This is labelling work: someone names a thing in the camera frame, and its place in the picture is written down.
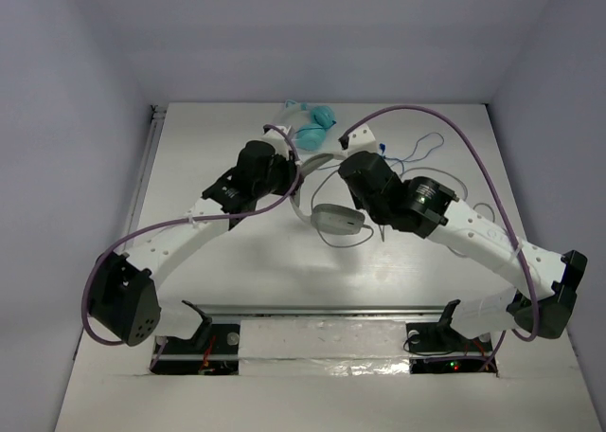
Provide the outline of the white grey over-ear headphones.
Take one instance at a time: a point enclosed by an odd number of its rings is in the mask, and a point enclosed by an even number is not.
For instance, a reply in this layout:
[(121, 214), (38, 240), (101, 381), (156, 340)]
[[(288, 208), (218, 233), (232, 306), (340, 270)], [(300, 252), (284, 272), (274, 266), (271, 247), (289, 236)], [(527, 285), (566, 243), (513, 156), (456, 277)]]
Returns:
[(330, 173), (314, 191), (310, 200), (311, 212), (304, 213), (301, 210), (301, 191), (298, 189), (290, 196), (290, 204), (295, 215), (306, 225), (313, 227), (316, 232), (323, 236), (330, 234), (335, 236), (352, 236), (367, 228), (365, 224), (365, 215), (350, 207), (344, 207), (333, 203), (315, 203), (318, 192), (327, 184), (327, 182), (336, 173)]

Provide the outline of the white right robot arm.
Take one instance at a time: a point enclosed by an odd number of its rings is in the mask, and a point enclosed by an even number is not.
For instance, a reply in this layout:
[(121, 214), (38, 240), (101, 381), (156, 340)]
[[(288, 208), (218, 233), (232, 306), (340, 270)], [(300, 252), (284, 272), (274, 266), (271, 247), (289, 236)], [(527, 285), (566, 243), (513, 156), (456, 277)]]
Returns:
[(401, 180), (376, 153), (354, 154), (338, 174), (374, 223), (452, 248), (510, 285), (481, 299), (450, 301), (435, 323), (412, 324), (419, 352), (457, 350), (482, 334), (513, 329), (545, 339), (563, 334), (587, 265), (583, 254), (561, 255), (524, 239), (513, 244), (453, 190), (424, 176)]

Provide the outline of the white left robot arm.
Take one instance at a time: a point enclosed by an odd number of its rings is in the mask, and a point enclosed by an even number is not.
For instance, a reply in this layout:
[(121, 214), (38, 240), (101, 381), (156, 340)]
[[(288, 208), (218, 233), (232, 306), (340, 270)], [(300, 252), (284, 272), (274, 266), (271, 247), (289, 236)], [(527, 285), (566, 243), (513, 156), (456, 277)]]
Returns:
[[(298, 154), (289, 141), (264, 137), (246, 143), (236, 165), (206, 188), (186, 215), (135, 231), (143, 243), (119, 253), (111, 245), (98, 257), (82, 295), (81, 317), (88, 335), (102, 345), (134, 347), (161, 322), (157, 291), (170, 274), (206, 243), (259, 215), (258, 201), (287, 199), (299, 182)], [(96, 334), (96, 320), (115, 336)]]

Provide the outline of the teal cat-ear headphones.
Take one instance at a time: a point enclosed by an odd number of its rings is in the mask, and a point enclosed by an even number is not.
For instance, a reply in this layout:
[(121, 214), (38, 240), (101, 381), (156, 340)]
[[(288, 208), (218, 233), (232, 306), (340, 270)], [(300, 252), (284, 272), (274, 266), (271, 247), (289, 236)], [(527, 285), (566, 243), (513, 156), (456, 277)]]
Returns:
[(336, 124), (333, 110), (328, 105), (309, 104), (288, 99), (274, 116), (272, 123), (275, 126), (287, 127), (289, 121), (297, 115), (304, 115), (306, 122), (291, 130), (291, 139), (297, 149), (310, 153), (317, 152), (324, 144), (328, 131)]

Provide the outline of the blue wired earbuds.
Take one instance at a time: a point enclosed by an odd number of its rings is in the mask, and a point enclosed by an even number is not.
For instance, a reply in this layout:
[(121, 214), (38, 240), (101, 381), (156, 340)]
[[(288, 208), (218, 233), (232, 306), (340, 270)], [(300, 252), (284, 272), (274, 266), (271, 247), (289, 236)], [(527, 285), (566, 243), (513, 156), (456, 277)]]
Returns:
[(400, 165), (404, 170), (405, 165), (417, 163), (426, 159), (431, 153), (438, 150), (445, 144), (445, 138), (442, 134), (431, 132), (420, 137), (413, 145), (410, 151), (404, 156), (390, 155), (387, 146), (384, 143), (379, 144), (379, 153), (384, 160), (392, 162), (394, 165)]

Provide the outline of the aluminium side rail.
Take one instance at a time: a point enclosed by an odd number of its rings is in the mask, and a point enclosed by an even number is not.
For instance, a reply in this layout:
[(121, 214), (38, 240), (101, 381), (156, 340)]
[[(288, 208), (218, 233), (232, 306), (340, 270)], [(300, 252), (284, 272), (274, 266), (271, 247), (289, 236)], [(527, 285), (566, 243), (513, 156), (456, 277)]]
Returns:
[(120, 237), (131, 234), (137, 229), (167, 111), (167, 105), (153, 105), (151, 107), (150, 128)]

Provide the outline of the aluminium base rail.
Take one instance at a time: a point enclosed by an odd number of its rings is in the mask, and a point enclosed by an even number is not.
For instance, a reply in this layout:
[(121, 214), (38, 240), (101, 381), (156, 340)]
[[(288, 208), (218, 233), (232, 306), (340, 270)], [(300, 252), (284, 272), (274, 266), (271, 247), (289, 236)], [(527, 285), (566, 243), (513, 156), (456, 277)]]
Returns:
[(198, 304), (197, 308), (213, 319), (340, 317), (340, 318), (421, 318), (440, 317), (445, 305), (424, 306), (238, 306)]

